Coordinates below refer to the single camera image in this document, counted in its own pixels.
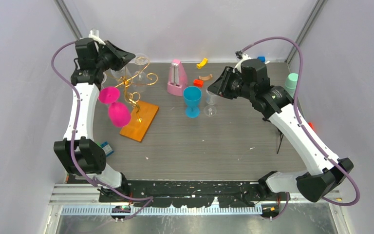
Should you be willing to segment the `blue plastic wine glass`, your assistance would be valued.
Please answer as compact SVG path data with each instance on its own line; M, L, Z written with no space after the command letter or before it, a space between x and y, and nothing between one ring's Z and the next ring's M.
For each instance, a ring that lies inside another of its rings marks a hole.
M196 118L200 114L199 104L202 92L196 86L189 86L183 91L183 98L186 104L185 114L189 118Z

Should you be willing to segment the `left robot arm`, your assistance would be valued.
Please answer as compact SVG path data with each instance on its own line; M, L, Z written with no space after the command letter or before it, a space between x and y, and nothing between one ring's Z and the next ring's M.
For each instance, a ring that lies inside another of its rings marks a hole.
M69 123L63 139L54 142L54 152L67 173L82 176L94 186L112 187L112 197L119 202L126 201L130 189L124 185L125 176L107 164L105 151L94 141L93 124L104 73L110 69L121 70L135 55L98 36L81 38L71 44L75 46L77 57L70 79L55 68L60 50L51 60L53 71L73 92Z

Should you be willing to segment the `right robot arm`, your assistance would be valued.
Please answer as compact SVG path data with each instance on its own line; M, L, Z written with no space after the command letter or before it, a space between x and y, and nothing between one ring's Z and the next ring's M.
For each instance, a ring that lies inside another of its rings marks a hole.
M258 180L261 198L271 200L278 193L300 193L311 202L325 198L340 185L354 167L348 158L330 150L300 114L295 114L293 98L281 86L270 84L267 67L259 59L243 59L227 66L208 91L227 99L250 101L264 119L272 123L297 151L306 171L271 171Z

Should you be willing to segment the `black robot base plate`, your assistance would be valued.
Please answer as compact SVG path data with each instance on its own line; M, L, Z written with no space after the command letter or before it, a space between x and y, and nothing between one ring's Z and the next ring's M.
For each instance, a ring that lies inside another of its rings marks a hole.
M198 180L128 180L117 191L99 188L100 202L129 202L154 208L207 208L217 201L221 208L250 208L262 201L278 206L286 201L285 192L267 193L256 182L250 181L198 181Z

